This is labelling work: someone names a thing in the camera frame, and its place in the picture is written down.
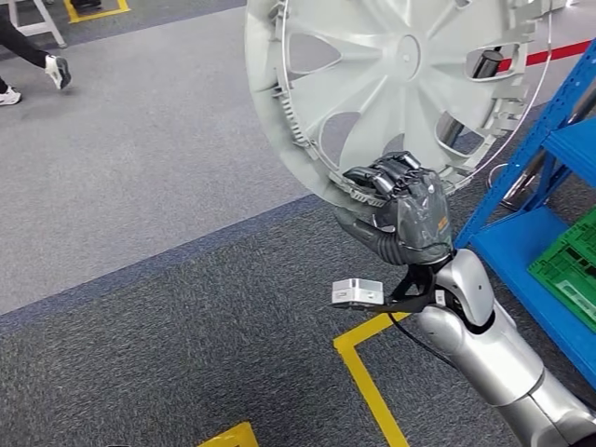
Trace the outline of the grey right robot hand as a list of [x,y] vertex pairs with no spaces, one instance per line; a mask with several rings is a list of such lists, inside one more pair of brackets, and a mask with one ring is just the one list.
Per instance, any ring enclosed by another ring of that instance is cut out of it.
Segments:
[[335,219],[346,234],[393,265],[434,264],[453,250],[447,197],[439,176],[407,151],[381,156],[368,167],[344,176],[373,189],[384,200],[375,224],[336,208]]

